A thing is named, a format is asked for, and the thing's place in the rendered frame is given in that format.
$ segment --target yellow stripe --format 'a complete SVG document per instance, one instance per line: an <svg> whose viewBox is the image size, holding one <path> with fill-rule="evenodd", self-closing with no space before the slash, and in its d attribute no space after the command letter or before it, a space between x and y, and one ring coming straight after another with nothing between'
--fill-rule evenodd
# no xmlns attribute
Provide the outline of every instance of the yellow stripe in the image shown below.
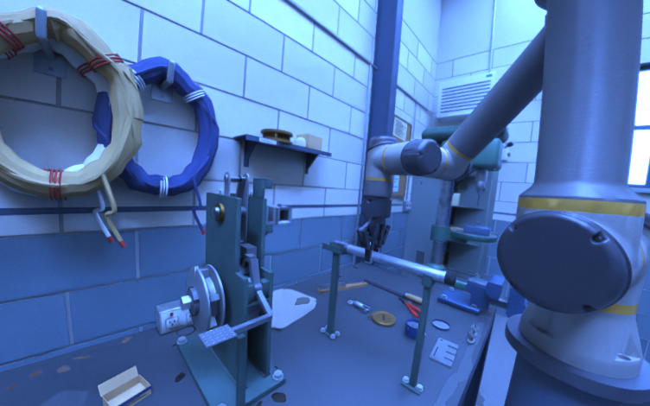
<svg viewBox="0 0 650 406"><path fill-rule="evenodd" d="M644 217L646 215L646 205L618 201L520 197L517 206L525 209L614 214L628 217Z"/></svg>
<svg viewBox="0 0 650 406"><path fill-rule="evenodd" d="M461 157L462 159L464 159L465 161L471 161L471 160L472 160L472 158L467 158L465 155L463 155L463 154L461 154L460 152L458 152L458 149L454 148L454 146L451 145L451 144L449 143L449 141L447 141L447 145L449 145L449 147L451 148L451 150L454 151L454 152L456 152L456 153L458 154L458 156L460 156L460 157Z"/></svg>
<svg viewBox="0 0 650 406"><path fill-rule="evenodd" d="M436 178L442 176L444 171L447 170L447 165L449 165L449 155L447 154L447 150L442 149L442 151L444 152L444 169L438 176L436 176Z"/></svg>
<svg viewBox="0 0 650 406"><path fill-rule="evenodd" d="M388 150L388 147L386 147L384 149L384 153L381 154L381 166L384 167L384 170L386 171L387 174L391 174L390 172L388 172L388 169L386 169L386 164L384 163L384 156L386 156L386 151Z"/></svg>
<svg viewBox="0 0 650 406"><path fill-rule="evenodd" d="M392 179L386 179L386 178L366 178L366 181L377 181L377 182L393 182Z"/></svg>
<svg viewBox="0 0 650 406"><path fill-rule="evenodd" d="M608 308L601 309L601 312L630 316L632 314L636 314L638 310L639 310L639 305L636 306L612 305Z"/></svg>

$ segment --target bulletin board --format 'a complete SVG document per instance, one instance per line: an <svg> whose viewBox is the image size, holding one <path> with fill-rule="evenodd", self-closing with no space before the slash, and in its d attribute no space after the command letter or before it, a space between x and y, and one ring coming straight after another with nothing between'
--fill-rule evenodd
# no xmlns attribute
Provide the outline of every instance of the bulletin board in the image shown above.
<svg viewBox="0 0 650 406"><path fill-rule="evenodd" d="M398 143L411 140L412 125L401 117L395 116L392 123L392 136ZM406 176L396 176L392 184L392 196L403 198L406 194Z"/></svg>

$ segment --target window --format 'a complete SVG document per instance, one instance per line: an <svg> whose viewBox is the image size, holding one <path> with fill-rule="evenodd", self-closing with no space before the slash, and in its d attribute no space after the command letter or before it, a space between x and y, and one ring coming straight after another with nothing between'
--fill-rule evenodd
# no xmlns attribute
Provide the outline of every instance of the window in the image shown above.
<svg viewBox="0 0 650 406"><path fill-rule="evenodd" d="M650 64L641 65L628 185L650 193Z"/></svg>

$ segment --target window pane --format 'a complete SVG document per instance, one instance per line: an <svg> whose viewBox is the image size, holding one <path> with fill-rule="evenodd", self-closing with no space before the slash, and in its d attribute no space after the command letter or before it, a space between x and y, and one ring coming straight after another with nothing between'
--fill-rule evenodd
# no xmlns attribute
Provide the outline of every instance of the window pane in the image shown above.
<svg viewBox="0 0 650 406"><path fill-rule="evenodd" d="M632 161L628 183L645 185L650 164L650 130L636 130L632 141Z"/></svg>
<svg viewBox="0 0 650 406"><path fill-rule="evenodd" d="M650 125L650 70L639 74L639 95L636 98L634 125Z"/></svg>

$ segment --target gold round lid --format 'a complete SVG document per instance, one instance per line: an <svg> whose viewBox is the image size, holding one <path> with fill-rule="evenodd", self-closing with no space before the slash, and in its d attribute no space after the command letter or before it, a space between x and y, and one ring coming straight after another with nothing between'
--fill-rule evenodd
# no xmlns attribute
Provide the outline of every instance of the gold round lid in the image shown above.
<svg viewBox="0 0 650 406"><path fill-rule="evenodd" d="M395 316L383 310L374 312L368 316L368 319L372 319L375 323L383 327L394 326L395 322L397 321L397 319L395 319Z"/></svg>

